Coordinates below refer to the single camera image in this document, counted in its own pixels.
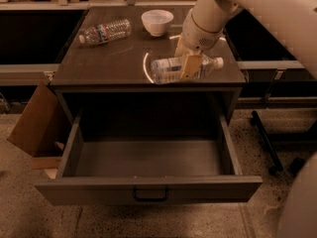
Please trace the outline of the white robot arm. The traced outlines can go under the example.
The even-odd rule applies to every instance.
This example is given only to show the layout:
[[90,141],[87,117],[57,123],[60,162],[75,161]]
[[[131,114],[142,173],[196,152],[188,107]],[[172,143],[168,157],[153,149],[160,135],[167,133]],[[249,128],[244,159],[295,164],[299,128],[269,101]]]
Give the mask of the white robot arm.
[[317,77],[317,0],[197,0],[183,22],[175,54],[199,55],[212,49],[241,9]]

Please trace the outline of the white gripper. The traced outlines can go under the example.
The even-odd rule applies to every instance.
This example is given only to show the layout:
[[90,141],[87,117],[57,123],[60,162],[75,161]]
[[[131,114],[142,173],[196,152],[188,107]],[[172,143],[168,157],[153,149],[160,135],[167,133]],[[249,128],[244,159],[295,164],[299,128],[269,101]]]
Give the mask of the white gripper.
[[204,52],[212,49],[222,32],[210,33],[202,30],[192,17],[192,9],[189,10],[183,25],[182,35],[179,36],[174,55],[181,58],[180,80],[191,79],[203,62],[202,55],[190,55],[187,49]]

